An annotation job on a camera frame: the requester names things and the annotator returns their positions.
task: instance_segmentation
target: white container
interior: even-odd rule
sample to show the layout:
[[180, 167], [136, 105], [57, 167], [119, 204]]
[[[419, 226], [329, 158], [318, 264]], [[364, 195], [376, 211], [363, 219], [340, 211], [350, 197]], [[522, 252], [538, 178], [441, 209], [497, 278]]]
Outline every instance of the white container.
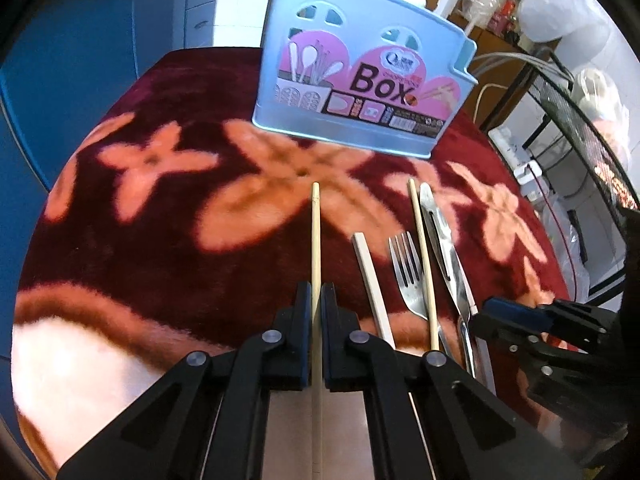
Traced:
[[476, 44], [402, 0], [270, 0], [254, 123], [428, 158], [477, 81]]

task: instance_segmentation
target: wooden chopstick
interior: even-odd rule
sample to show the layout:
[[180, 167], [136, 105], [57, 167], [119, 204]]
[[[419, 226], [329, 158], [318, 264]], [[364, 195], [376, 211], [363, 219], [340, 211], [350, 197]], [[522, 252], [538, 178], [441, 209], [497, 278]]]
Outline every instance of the wooden chopstick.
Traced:
[[373, 260], [371, 259], [371, 253], [369, 252], [369, 247], [364, 237], [364, 233], [354, 233], [351, 238], [351, 242], [353, 243], [353, 247], [356, 249], [360, 272], [362, 273], [362, 279], [364, 280], [364, 285], [367, 289], [367, 296], [369, 297], [369, 303], [371, 305], [371, 311], [373, 312], [373, 319], [376, 322], [376, 328], [378, 329], [378, 335], [389, 343], [395, 350], [396, 342], [394, 341], [394, 335], [391, 332], [389, 316], [386, 314], [385, 301], [382, 299], [382, 292], [380, 291], [380, 284], [378, 283], [378, 277], [376, 276], [376, 269], [373, 267]]
[[320, 185], [311, 188], [311, 478], [322, 480], [322, 327]]
[[427, 317], [429, 318], [429, 330], [431, 333], [431, 350], [440, 350], [438, 341], [438, 313], [436, 311], [436, 300], [433, 292], [433, 276], [431, 275], [431, 263], [429, 251], [427, 250], [427, 240], [424, 236], [424, 226], [422, 225], [422, 213], [418, 202], [418, 192], [415, 189], [415, 182], [412, 178], [407, 183], [409, 197], [414, 206], [415, 227], [418, 231], [418, 243], [420, 244], [420, 254], [422, 255], [422, 268], [424, 269], [424, 279], [422, 280], [422, 298], [427, 307]]

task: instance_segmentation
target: screw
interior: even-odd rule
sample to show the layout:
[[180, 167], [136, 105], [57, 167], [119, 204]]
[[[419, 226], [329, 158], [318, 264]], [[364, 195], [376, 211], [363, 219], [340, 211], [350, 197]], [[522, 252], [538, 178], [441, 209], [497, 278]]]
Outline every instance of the screw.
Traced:
[[364, 330], [354, 330], [349, 334], [349, 339], [356, 344], [363, 344], [369, 340], [369, 334]]
[[282, 334], [279, 330], [267, 330], [266, 332], [262, 332], [262, 340], [265, 343], [277, 343], [282, 339]]
[[204, 352], [191, 352], [187, 355], [187, 364], [189, 366], [202, 366], [207, 360], [207, 355]]
[[434, 350], [433, 352], [429, 352], [427, 354], [427, 362], [431, 366], [440, 367], [440, 366], [444, 366], [444, 364], [447, 362], [447, 358], [442, 352], [438, 352], [437, 350]]

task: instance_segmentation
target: white chopstick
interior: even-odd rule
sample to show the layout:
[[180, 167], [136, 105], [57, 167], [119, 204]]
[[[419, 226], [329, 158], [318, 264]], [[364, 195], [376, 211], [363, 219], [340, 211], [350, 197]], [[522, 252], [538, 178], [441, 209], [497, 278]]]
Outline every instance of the white chopstick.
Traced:
[[394, 335], [391, 332], [389, 316], [386, 314], [385, 301], [382, 299], [382, 292], [380, 291], [380, 284], [378, 283], [378, 277], [376, 276], [376, 269], [373, 267], [373, 260], [371, 259], [371, 253], [369, 252], [369, 247], [365, 240], [364, 233], [354, 233], [351, 241], [356, 250], [360, 272], [362, 273], [362, 279], [364, 280], [364, 285], [367, 289], [367, 296], [369, 297], [369, 303], [371, 304], [371, 311], [373, 312], [373, 319], [376, 322], [378, 335], [389, 343], [395, 350], [396, 342], [394, 341]]
[[418, 231], [418, 243], [420, 244], [420, 254], [422, 255], [422, 269], [424, 279], [422, 280], [422, 298], [427, 307], [427, 317], [429, 318], [429, 330], [431, 333], [431, 350], [440, 350], [438, 342], [438, 313], [436, 311], [436, 299], [433, 291], [433, 276], [431, 275], [431, 263], [429, 251], [427, 250], [427, 240], [424, 236], [424, 226], [422, 225], [422, 213], [418, 202], [418, 192], [415, 189], [415, 182], [412, 178], [407, 183], [409, 197], [414, 206], [415, 227]]
[[311, 478], [322, 480], [322, 326], [320, 185], [311, 188]]

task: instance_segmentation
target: white tile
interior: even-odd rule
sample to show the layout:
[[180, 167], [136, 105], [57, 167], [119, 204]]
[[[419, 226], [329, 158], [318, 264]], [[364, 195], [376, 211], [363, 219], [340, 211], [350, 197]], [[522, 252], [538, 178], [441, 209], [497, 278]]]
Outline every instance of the white tile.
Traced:
[[513, 141], [522, 145], [538, 127], [544, 114], [533, 98], [525, 94], [504, 124], [510, 129]]
[[262, 27], [269, 0], [216, 0], [215, 25]]
[[216, 25], [213, 28], [213, 46], [260, 46], [261, 37], [261, 27]]

